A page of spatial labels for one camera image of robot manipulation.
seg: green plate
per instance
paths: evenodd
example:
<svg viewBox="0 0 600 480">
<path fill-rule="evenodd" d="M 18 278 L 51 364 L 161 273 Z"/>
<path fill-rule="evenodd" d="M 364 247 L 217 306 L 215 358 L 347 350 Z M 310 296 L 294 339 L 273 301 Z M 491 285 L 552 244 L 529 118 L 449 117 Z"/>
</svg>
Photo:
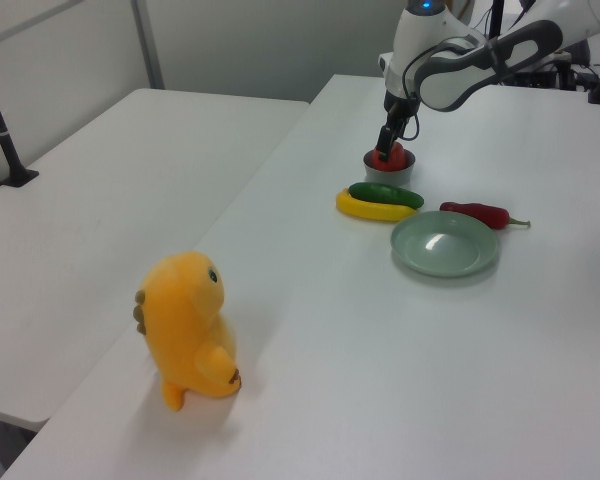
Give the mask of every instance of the green plate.
<svg viewBox="0 0 600 480">
<path fill-rule="evenodd" d="M 454 212 L 425 212 L 398 223 L 391 247 L 405 265 L 436 277 L 461 277 L 487 267 L 498 239 L 484 223 Z"/>
</svg>

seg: toy pepper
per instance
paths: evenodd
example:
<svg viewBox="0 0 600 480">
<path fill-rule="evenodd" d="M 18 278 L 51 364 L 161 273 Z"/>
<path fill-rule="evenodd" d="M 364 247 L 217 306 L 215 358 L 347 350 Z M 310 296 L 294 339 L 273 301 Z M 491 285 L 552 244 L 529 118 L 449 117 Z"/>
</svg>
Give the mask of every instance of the toy pepper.
<svg viewBox="0 0 600 480">
<path fill-rule="evenodd" d="M 444 202 L 440 205 L 440 210 L 445 212 L 456 212 L 469 215 L 480 220 L 487 227 L 493 230 L 502 230 L 507 225 L 526 225 L 531 226 L 531 222 L 522 222 L 511 218 L 509 212 L 504 208 L 483 205 L 482 203 L 454 203 Z"/>
<path fill-rule="evenodd" d="M 162 397 L 178 411 L 184 393 L 224 397 L 242 386 L 236 344 L 222 317 L 224 287 L 202 253 L 166 257 L 146 275 L 133 311 L 162 377 Z"/>
</svg>

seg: white wall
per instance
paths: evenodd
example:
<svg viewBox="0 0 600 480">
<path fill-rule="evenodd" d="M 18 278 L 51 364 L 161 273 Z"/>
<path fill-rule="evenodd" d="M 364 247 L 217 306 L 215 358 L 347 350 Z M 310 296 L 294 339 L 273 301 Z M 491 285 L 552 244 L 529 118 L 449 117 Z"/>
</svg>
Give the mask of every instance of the white wall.
<svg viewBox="0 0 600 480">
<path fill-rule="evenodd" d="M 140 0 L 166 88 L 311 101 L 332 75 L 380 76 L 406 0 Z"/>
<path fill-rule="evenodd" d="M 589 48 L 591 49 L 591 63 L 594 70 L 600 73 L 600 33 L 589 39 Z"/>
<path fill-rule="evenodd" d="M 85 0 L 0 42 L 0 107 L 25 165 L 148 85 L 129 0 Z"/>
</svg>

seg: pepper stem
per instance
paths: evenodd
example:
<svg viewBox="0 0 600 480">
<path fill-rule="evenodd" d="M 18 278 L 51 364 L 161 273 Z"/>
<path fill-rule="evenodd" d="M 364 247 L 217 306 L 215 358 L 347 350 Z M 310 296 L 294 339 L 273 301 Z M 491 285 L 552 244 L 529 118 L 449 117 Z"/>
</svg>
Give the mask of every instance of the pepper stem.
<svg viewBox="0 0 600 480">
<path fill-rule="evenodd" d="M 509 222 L 507 223 L 509 223 L 509 225 L 526 225 L 527 227 L 531 227 L 531 222 L 522 222 L 511 217 L 509 217 Z"/>
</svg>

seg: red object in cup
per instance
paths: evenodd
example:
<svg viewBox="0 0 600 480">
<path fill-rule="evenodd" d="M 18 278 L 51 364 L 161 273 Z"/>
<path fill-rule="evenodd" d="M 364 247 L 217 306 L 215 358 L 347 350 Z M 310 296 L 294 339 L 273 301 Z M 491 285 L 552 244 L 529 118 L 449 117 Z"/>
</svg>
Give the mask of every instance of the red object in cup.
<svg viewBox="0 0 600 480">
<path fill-rule="evenodd" d="M 386 162 L 380 159 L 380 152 L 374 149 L 373 156 L 371 157 L 371 166 L 381 172 L 404 170 L 407 168 L 407 155 L 404 152 L 404 147 L 400 143 L 394 142 Z"/>
</svg>

